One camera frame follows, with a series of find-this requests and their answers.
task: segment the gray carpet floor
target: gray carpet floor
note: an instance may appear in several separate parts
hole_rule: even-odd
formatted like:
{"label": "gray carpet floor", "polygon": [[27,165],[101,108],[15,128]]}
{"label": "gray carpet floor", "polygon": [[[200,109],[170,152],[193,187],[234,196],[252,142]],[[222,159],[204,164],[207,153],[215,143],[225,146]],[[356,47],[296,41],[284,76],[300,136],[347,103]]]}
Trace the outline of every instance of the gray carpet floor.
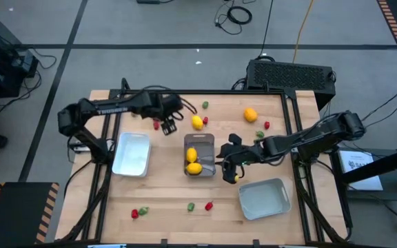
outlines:
{"label": "gray carpet floor", "polygon": [[[247,62],[260,51],[229,45],[261,44],[270,4],[269,0],[260,0],[246,5],[254,18],[243,26],[241,34],[232,36],[214,26],[214,15],[221,5],[219,0],[175,0],[161,5],[139,5],[135,0],[89,0],[73,37],[74,44],[171,44],[175,47],[176,44],[206,43],[219,48],[197,49],[193,45],[182,49],[163,46],[157,49],[151,46],[146,49],[78,47],[68,50],[69,55],[61,63],[82,2],[0,0],[2,23],[23,43],[51,44],[39,52],[58,58],[55,66],[40,70],[42,86],[28,100],[16,102],[0,113],[0,134],[9,138],[7,147],[0,150],[0,182],[18,180],[56,79],[59,87],[28,181],[52,181],[64,185],[70,176],[71,164],[66,157],[66,138],[57,130],[59,110],[87,97],[91,90],[118,88],[122,77],[126,77],[134,89],[154,84],[174,89],[230,89],[244,76]],[[237,4],[242,5],[241,0],[237,0]],[[295,44],[308,5],[309,0],[275,0],[266,43]],[[231,23],[225,27],[238,30],[238,26]],[[332,112],[351,110],[364,116],[397,93],[397,50],[358,48],[359,45],[396,44],[376,0],[315,0],[300,42],[304,45],[357,47],[356,50],[320,47],[298,51],[296,63],[328,65],[336,71],[338,80]],[[276,47],[266,49],[264,53],[277,61],[292,62],[294,51]],[[52,62],[48,58],[40,59],[44,65]],[[60,64],[65,66],[61,74]],[[27,82],[34,85],[35,80]],[[369,121],[387,116],[396,107],[397,99]],[[397,113],[369,128],[356,144],[397,149]],[[62,202],[63,196],[59,194],[47,237],[49,241],[54,238]],[[397,203],[389,204],[397,210]],[[396,217],[372,200],[351,200],[349,205],[354,221],[352,241],[397,247]]]}

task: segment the metal container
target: metal container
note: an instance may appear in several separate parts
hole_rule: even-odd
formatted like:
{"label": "metal container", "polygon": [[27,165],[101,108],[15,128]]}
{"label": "metal container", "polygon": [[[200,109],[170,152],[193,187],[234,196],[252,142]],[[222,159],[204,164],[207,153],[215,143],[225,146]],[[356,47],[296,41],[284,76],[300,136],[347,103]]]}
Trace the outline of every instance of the metal container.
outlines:
{"label": "metal container", "polygon": [[150,160],[150,137],[147,134],[121,133],[112,171],[123,176],[146,176]]}
{"label": "metal container", "polygon": [[291,207],[284,184],[279,178],[242,185],[238,195],[241,209],[248,220],[286,213]]}
{"label": "metal container", "polygon": [[[216,173],[215,155],[214,155],[214,135],[212,134],[186,134],[184,142],[184,164],[183,171],[187,176],[192,178],[213,176]],[[200,163],[203,170],[198,175],[191,175],[187,172],[186,167],[190,163],[186,160],[186,151],[193,147],[197,151],[197,163]]]}

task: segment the yellow cable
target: yellow cable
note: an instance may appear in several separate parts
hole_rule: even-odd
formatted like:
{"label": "yellow cable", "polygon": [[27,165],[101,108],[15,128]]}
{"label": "yellow cable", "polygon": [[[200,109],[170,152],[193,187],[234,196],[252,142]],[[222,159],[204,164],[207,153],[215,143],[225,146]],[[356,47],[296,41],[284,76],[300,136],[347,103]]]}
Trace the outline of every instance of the yellow cable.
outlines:
{"label": "yellow cable", "polygon": [[295,63],[296,52],[298,51],[298,44],[300,43],[301,32],[303,31],[304,23],[306,23],[307,16],[309,15],[309,12],[312,9],[313,4],[314,4],[314,0],[311,0],[310,5],[306,12],[306,16],[304,17],[303,23],[301,24],[300,32],[298,32],[298,38],[296,39],[296,45],[295,45],[295,51],[294,51],[294,59],[292,59],[292,63]]}

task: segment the white tray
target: white tray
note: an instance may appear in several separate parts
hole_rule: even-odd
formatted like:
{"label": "white tray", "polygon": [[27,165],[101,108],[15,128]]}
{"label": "white tray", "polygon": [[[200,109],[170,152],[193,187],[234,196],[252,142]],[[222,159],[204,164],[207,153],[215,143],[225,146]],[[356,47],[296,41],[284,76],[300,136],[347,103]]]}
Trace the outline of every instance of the white tray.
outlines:
{"label": "white tray", "polygon": [[112,171],[123,176],[146,176],[150,159],[150,137],[147,134],[121,133]]}
{"label": "white tray", "polygon": [[248,220],[282,214],[290,210],[286,189],[279,178],[242,185],[238,194],[241,209]]}

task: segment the paper sheet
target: paper sheet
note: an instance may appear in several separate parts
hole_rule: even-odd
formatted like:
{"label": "paper sheet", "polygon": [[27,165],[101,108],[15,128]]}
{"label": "paper sheet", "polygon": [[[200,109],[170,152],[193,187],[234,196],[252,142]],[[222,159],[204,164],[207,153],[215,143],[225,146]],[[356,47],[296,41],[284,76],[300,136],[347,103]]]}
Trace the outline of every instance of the paper sheet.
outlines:
{"label": "paper sheet", "polygon": [[[365,166],[373,162],[373,157],[367,152],[339,151],[341,167],[344,173],[350,172],[359,167]],[[374,176],[361,180],[359,182],[350,183],[350,185],[359,190],[383,190],[379,176]]]}

